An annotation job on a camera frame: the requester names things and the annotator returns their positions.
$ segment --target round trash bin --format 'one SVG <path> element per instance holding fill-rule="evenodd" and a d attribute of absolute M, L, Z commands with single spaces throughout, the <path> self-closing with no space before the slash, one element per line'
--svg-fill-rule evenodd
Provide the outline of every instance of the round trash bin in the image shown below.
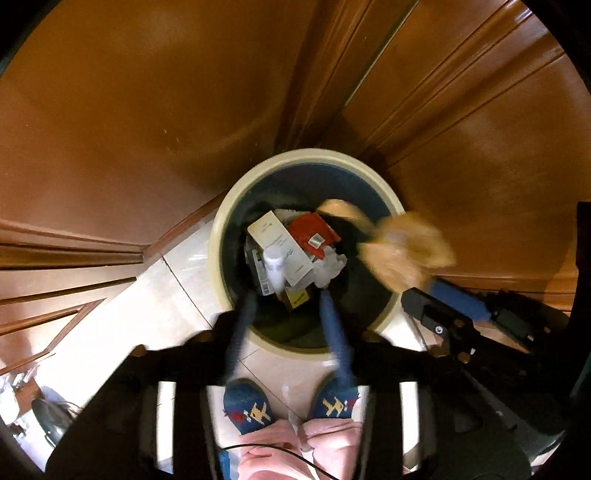
<path fill-rule="evenodd" d="M 253 288 L 244 259 L 246 229 L 276 208 L 314 211 L 324 200 L 341 199 L 376 222 L 404 209 L 390 186 L 371 168 L 348 155 L 319 148 L 293 150 L 270 158 L 247 172 L 226 195 L 209 239 L 209 269 L 224 308 Z M 349 222 L 324 216 L 342 238 L 337 253 L 347 265 L 328 287 L 337 307 L 364 328 L 386 327 L 398 295 L 383 287 L 357 258 L 366 240 Z M 251 339 L 280 355 L 327 358 L 319 316 L 319 296 L 288 312 L 277 299 L 259 297 Z"/>

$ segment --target pink pants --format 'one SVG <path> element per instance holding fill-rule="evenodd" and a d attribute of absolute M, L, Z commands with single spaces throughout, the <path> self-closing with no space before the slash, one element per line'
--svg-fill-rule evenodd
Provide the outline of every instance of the pink pants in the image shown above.
<path fill-rule="evenodd" d="M 314 449 L 314 464 L 341 480 L 355 468 L 361 423 L 351 419 L 314 419 L 296 434 L 287 420 L 277 420 L 241 437 L 241 443 L 266 443 L 300 451 Z M 296 457 L 268 447 L 240 448 L 239 480 L 312 480 L 309 467 Z M 329 480 L 319 473 L 320 480 Z"/>

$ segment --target foot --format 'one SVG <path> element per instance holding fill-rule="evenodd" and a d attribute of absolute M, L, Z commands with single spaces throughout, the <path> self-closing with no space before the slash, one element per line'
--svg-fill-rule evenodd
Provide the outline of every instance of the foot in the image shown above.
<path fill-rule="evenodd" d="M 309 419 L 349 419 L 359 399 L 357 387 L 343 387 L 330 374 L 320 384 L 310 407 Z"/>
<path fill-rule="evenodd" d="M 268 427 L 275 422 L 269 400 L 251 380 L 230 382 L 223 395 L 223 409 L 242 435 Z"/>

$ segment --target tile floor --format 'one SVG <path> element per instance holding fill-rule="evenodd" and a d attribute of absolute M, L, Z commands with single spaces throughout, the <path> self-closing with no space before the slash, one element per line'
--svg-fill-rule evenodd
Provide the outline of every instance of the tile floor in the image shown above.
<path fill-rule="evenodd" d="M 209 329 L 221 308 L 207 270 L 207 242 L 213 223 L 208 220 L 130 288 L 88 315 L 57 347 L 56 354 L 41 364 L 37 382 L 84 405 L 135 345 L 165 348 Z M 401 312 L 396 312 L 383 335 L 398 346 L 422 348 Z M 261 385 L 278 417 L 300 423 L 307 415 L 316 385 L 333 369 L 332 361 L 286 359 L 247 341 L 235 375 Z M 403 392 L 407 451 L 417 443 L 418 420 L 413 386 L 407 385 Z M 222 395 L 221 387 L 209 390 L 217 439 L 220 445 L 227 446 L 236 443 L 238 431 L 223 416 Z M 159 459 L 172 453 L 173 398 L 174 384 L 162 385 L 158 406 Z M 363 404 L 359 405 L 357 418 L 362 415 Z"/>

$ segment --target person's leg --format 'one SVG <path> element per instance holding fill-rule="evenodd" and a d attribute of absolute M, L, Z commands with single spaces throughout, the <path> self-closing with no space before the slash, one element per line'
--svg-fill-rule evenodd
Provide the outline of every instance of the person's leg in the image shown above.
<path fill-rule="evenodd" d="M 224 411 L 238 428 L 240 443 L 263 443 L 300 454 L 300 440 L 287 420 L 275 420 L 264 392 L 240 380 L 226 387 Z M 239 449 L 239 480 L 312 480 L 308 466 L 289 453 L 269 447 Z"/>
<path fill-rule="evenodd" d="M 310 419 L 300 427 L 302 449 L 313 448 L 314 464 L 339 480 L 349 480 L 355 468 L 362 424 L 351 413 L 358 398 L 357 387 L 341 387 L 329 377 L 312 401 Z M 319 477 L 329 480 L 320 472 Z"/>

